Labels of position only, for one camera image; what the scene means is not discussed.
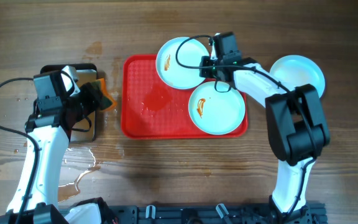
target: wood grain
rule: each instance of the wood grain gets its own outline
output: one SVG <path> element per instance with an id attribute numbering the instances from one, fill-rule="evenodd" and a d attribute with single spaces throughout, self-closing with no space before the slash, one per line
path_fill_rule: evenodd
<path id="1" fill-rule="evenodd" d="M 331 144 L 312 171 L 306 196 L 326 203 L 330 223 L 358 223 L 358 1 L 47 2 L 0 0 L 0 83 L 31 77 L 48 64 L 92 62 L 120 101 L 122 65 L 130 55 L 156 54 L 174 37 L 229 30 L 245 55 L 267 70 L 283 55 L 312 58 L 326 78 L 322 102 Z M 35 97 L 29 82 L 2 88 L 0 124 L 22 130 Z M 97 170 L 60 205 L 99 196 L 110 205 L 267 202 L 277 160 L 264 109 L 252 99 L 247 108 L 245 135 L 213 140 L 133 141 L 120 131 L 120 106 L 100 113 L 95 142 L 66 152 L 60 184 Z M 17 187 L 24 143 L 0 131 L 0 215 Z"/>

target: wire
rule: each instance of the wire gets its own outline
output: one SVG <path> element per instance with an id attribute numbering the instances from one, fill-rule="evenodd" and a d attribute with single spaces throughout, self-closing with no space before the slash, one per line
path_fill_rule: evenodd
<path id="1" fill-rule="evenodd" d="M 243 66 L 240 66 L 240 65 L 210 65 L 210 66 L 189 66 L 189 65 L 184 65 L 182 63 L 179 62 L 179 59 L 178 59 L 178 54 L 179 54 L 179 50 L 180 48 L 183 46 L 183 44 L 187 43 L 188 41 L 190 40 L 193 40 L 193 39 L 198 39 L 198 38 L 202 38 L 202 37 L 207 37 L 209 38 L 209 40 L 211 41 L 212 37 L 210 35 L 196 35 L 194 37 L 189 37 L 188 39 L 186 39 L 185 41 L 183 41 L 178 49 L 177 49 L 177 52 L 175 54 L 175 59 L 177 61 L 177 63 L 184 67 L 184 68 L 190 68 L 190 69 L 207 69 L 207 68 L 210 68 L 210 69 L 215 69 L 215 68 L 236 68 L 238 70 L 248 70 L 248 71 L 253 71 L 255 73 L 258 73 L 259 75 L 262 75 L 264 76 L 265 78 L 269 79 L 271 82 L 273 82 L 274 84 L 276 84 L 278 87 L 282 88 L 283 90 L 285 90 L 287 93 L 290 92 L 290 90 L 285 87 L 284 85 L 281 84 L 281 82 L 278 82 L 276 81 L 274 78 L 270 77 L 269 75 L 265 74 L 264 72 L 261 72 L 259 70 L 257 70 L 255 67 L 243 67 Z"/>
<path id="2" fill-rule="evenodd" d="M 306 119 L 306 116 L 305 116 L 305 113 L 302 109 L 302 107 L 300 106 L 299 102 L 298 102 L 298 99 L 295 98 L 294 96 L 294 93 L 291 92 L 287 87 L 285 87 L 283 84 L 281 84 L 281 82 L 278 82 L 276 81 L 274 78 L 272 78 L 271 76 L 267 75 L 266 73 L 264 72 L 261 72 L 259 70 L 257 70 L 255 67 L 243 67 L 243 66 L 240 66 L 240 65 L 211 65 L 211 66 L 189 66 L 189 65 L 184 65 L 182 63 L 179 62 L 179 59 L 178 59 L 178 53 L 179 53 L 179 50 L 180 48 L 183 46 L 183 44 L 185 44 L 186 42 L 190 41 L 190 40 L 193 40 L 193 39 L 197 39 L 197 38 L 202 38 L 202 37 L 207 37 L 209 39 L 209 42 L 211 43 L 212 41 L 212 37 L 209 36 L 209 35 L 196 35 L 194 37 L 189 37 L 188 39 L 186 39 L 185 41 L 183 41 L 178 49 L 177 49 L 177 52 L 175 54 L 175 58 L 176 58 L 176 61 L 177 63 L 182 66 L 182 67 L 185 67 L 185 68 L 191 68 L 191 69 L 216 69 L 216 68 L 236 68 L 238 70 L 250 70 L 250 71 L 253 71 L 255 73 L 258 73 L 260 75 L 262 75 L 263 77 L 269 79 L 271 82 L 273 82 L 274 84 L 276 84 L 278 87 L 282 88 L 283 90 L 285 90 L 287 92 L 287 94 L 290 96 L 290 99 L 294 102 L 294 105 L 295 105 L 295 108 L 297 110 L 297 112 L 301 115 L 302 119 L 303 119 L 303 122 L 305 123 L 305 126 L 306 126 L 306 130 L 308 132 L 308 135 L 310 137 L 310 141 L 311 141 L 311 147 L 313 149 L 313 152 L 316 152 L 317 150 L 317 147 L 316 147 L 316 141 L 314 140 L 314 136 L 313 136 L 313 133 L 311 131 L 311 128 L 310 128 L 310 125 L 309 123 L 307 122 L 307 119 Z M 285 220 L 287 220 L 293 213 L 295 207 L 298 205 L 298 201 L 300 199 L 300 196 L 302 194 L 302 189 L 303 189 L 303 184 L 305 183 L 305 176 L 306 176 L 306 171 L 307 171 L 307 167 L 312 164 L 313 162 L 316 161 L 316 154 L 314 153 L 313 154 L 313 159 L 310 160 L 309 162 L 307 162 L 303 167 L 302 167 L 302 178 L 301 178 L 301 184 L 300 184 L 300 188 L 299 188 L 299 191 L 298 191 L 298 195 L 296 196 L 296 199 L 291 207 L 291 210 L 287 213 L 287 215 L 285 215 L 284 219 L 283 219 L 283 222 Z"/>
<path id="3" fill-rule="evenodd" d="M 70 81 L 71 81 L 71 88 L 67 91 L 67 95 L 68 96 L 70 96 L 71 94 L 73 94 L 74 93 L 74 90 L 75 90 L 75 84 L 74 84 L 74 81 L 73 81 L 73 79 L 71 78 L 71 76 L 67 73 L 67 72 L 65 72 L 65 71 L 60 71 L 64 76 L 66 76 L 67 78 L 69 78 L 70 79 Z"/>
<path id="4" fill-rule="evenodd" d="M 83 133 L 90 131 L 90 130 L 91 130 L 91 127 L 92 127 L 92 121 L 89 119 L 88 116 L 85 116 L 84 118 L 88 121 L 88 124 L 89 124 L 89 128 L 88 128 L 88 129 L 72 128 L 71 130 L 72 130 L 72 131 L 83 132 Z"/>
<path id="5" fill-rule="evenodd" d="M 7 81 L 4 81 L 3 83 L 1 83 L 0 87 L 4 86 L 5 84 L 8 84 L 10 82 L 23 81 L 23 80 L 32 81 L 33 79 L 32 78 L 13 78 L 13 79 L 10 79 L 10 80 L 7 80 Z M 32 169 L 31 169 L 29 183 L 27 184 L 27 188 L 26 188 L 24 196 L 23 196 L 23 202 L 22 202 L 22 205 L 20 207 L 20 210 L 19 210 L 19 213 L 18 213 L 17 219 L 16 219 L 16 223 L 20 223 L 21 216 L 22 216 L 22 214 L 24 212 L 24 209 L 25 209 L 25 207 L 27 205 L 27 202 L 29 201 L 29 195 L 30 195 L 30 192 L 31 192 L 32 184 L 34 182 L 35 171 L 37 170 L 37 166 L 38 166 L 39 146 L 37 144 L 37 141 L 33 137 L 29 136 L 26 133 L 23 133 L 21 131 L 17 131 L 17 130 L 14 130 L 14 129 L 10 129 L 10 128 L 5 128 L 4 126 L 1 126 L 1 125 L 0 125 L 0 129 L 4 130 L 4 131 L 11 132 L 11 133 L 20 134 L 21 136 L 26 137 L 27 139 L 29 139 L 31 141 L 31 143 L 34 145 L 34 163 L 33 163 Z"/>

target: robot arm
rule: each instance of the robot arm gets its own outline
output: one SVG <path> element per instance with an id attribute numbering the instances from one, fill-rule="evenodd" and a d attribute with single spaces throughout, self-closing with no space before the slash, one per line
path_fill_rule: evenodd
<path id="1" fill-rule="evenodd" d="M 42 73 L 34 77 L 38 97 L 34 104 L 36 108 L 25 124 L 25 130 L 35 139 L 39 147 L 37 169 L 34 181 L 29 183 L 35 151 L 32 142 L 28 139 L 21 179 L 7 213 L 19 212 L 29 184 L 31 190 L 24 211 L 33 211 L 34 220 L 43 219 L 43 215 L 37 218 L 36 214 L 40 210 L 44 212 L 47 208 L 57 211 L 60 169 L 63 155 L 70 142 L 71 131 L 74 130 L 72 127 L 98 108 L 114 107 L 114 100 L 106 96 L 104 80 L 86 83 L 78 88 L 76 79 L 78 79 L 76 70 L 70 66 L 66 66 L 62 71 Z M 79 206 L 66 220 L 72 219 L 71 223 L 77 223 L 73 220 L 78 220 L 79 215 L 80 220 L 87 223 L 86 217 L 89 216 L 89 212 L 95 211 L 92 219 L 97 223 L 95 218 L 101 217 L 98 205 L 90 203 L 84 206 L 86 212 L 78 213 L 77 211 L 81 210 Z"/>
<path id="2" fill-rule="evenodd" d="M 278 159 L 277 183 L 269 201 L 272 222 L 304 215 L 311 168 L 330 139 L 316 89 L 307 83 L 294 86 L 271 76 L 254 59 L 242 59 L 231 32 L 215 35 L 210 43 L 212 54 L 202 58 L 200 76 L 227 82 L 266 108 L 269 143 Z M 303 121 L 294 123 L 295 113 L 302 113 Z"/>

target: sauce stain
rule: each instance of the sauce stain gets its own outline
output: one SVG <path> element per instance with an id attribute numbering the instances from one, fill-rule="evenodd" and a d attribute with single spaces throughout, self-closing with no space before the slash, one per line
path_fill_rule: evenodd
<path id="1" fill-rule="evenodd" d="M 91 62 L 92 60 L 93 60 L 93 57 L 89 57 L 89 56 L 86 56 L 86 55 L 82 56 L 82 61 L 83 62 L 85 62 L 85 61 Z"/>
<path id="2" fill-rule="evenodd" d="M 171 62 L 171 55 L 168 55 L 167 59 L 165 59 L 165 65 L 164 65 L 164 70 L 168 71 L 169 66 L 170 66 L 170 62 Z"/>
<path id="3" fill-rule="evenodd" d="M 101 55 L 103 52 L 102 42 L 100 42 L 100 41 L 94 42 L 85 50 L 85 52 L 87 54 Z"/>
<path id="4" fill-rule="evenodd" d="M 198 104 L 197 104 L 197 112 L 200 115 L 200 118 L 203 118 L 203 109 L 204 109 L 204 103 L 205 103 L 205 99 L 201 98 L 198 100 Z"/>

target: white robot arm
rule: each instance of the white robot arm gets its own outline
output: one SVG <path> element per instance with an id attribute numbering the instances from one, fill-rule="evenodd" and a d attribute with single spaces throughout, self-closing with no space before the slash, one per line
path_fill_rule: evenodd
<path id="1" fill-rule="evenodd" d="M 0 223 L 102 223 L 102 217 L 109 217 L 108 223 L 114 223 L 112 211 L 99 198 L 71 209 L 65 218 L 58 211 L 60 169 L 71 131 L 87 131 L 74 129 L 74 124 L 87 119 L 91 125 L 87 118 L 90 113 L 101 105 L 104 108 L 114 105 L 103 93 L 102 80 L 78 88 L 76 79 L 76 69 L 71 66 L 34 76 L 38 97 L 33 114 L 25 124 L 28 146 L 24 167 L 15 195 L 6 215 L 0 217 Z M 31 79 L 8 80 L 0 87 L 16 80 Z"/>
<path id="2" fill-rule="evenodd" d="M 268 103 L 267 122 L 269 141 L 275 155 L 279 159 L 277 183 L 270 203 L 273 204 L 273 207 L 277 210 L 277 220 L 279 223 L 287 222 L 296 216 L 299 217 L 296 213 L 300 213 L 301 209 L 306 205 L 305 192 L 311 168 L 315 163 L 316 157 L 321 153 L 321 148 L 328 144 L 329 132 L 326 128 L 324 118 L 318 120 L 312 115 L 307 121 L 297 123 L 294 126 L 292 120 L 288 120 L 288 116 L 290 116 L 288 112 L 291 109 L 289 107 L 292 106 L 292 109 L 295 108 L 294 111 L 297 113 L 304 113 L 303 110 L 305 109 L 316 109 L 314 113 L 322 114 L 318 95 L 314 90 L 314 98 L 304 97 L 303 95 L 305 93 L 302 93 L 302 91 L 312 92 L 313 87 L 308 87 L 309 90 L 307 90 L 308 88 L 303 88 L 303 90 L 300 88 L 297 90 L 299 94 L 296 93 L 295 88 L 307 85 L 308 83 L 303 83 L 302 85 L 298 83 L 297 86 L 295 86 L 293 83 L 288 83 L 272 76 L 255 60 L 251 58 L 243 60 L 240 51 L 237 49 L 233 33 L 216 34 L 211 39 L 211 57 L 203 57 L 200 63 L 200 76 L 228 82 L 232 88 L 251 96 L 265 108 Z M 284 97 L 282 99 L 275 99 L 274 96 L 278 95 Z M 316 105 L 316 108 L 309 108 L 307 104 L 313 103 Z M 318 130 L 318 128 L 315 127 L 316 123 L 313 124 L 314 121 L 323 124 L 322 130 Z M 310 132 L 305 131 L 306 129 L 310 129 L 310 126 L 312 126 L 313 130 Z M 288 136 L 294 136 L 297 132 L 302 132 L 303 137 L 308 134 L 310 138 L 299 138 L 288 143 L 286 142 L 287 136 L 284 135 L 286 131 Z M 288 159 L 288 157 L 293 156 L 290 151 L 291 147 L 286 148 L 287 156 L 282 155 L 281 152 L 284 150 L 283 147 L 279 145 L 284 144 L 288 146 L 288 144 L 293 144 L 291 146 L 293 146 L 293 150 L 295 151 L 297 147 L 295 146 L 296 144 L 304 144 L 307 146 L 307 141 L 309 144 L 311 143 L 308 146 L 309 149 L 299 149 L 304 150 L 304 152 L 300 153 L 303 154 L 302 156 L 296 159 Z"/>

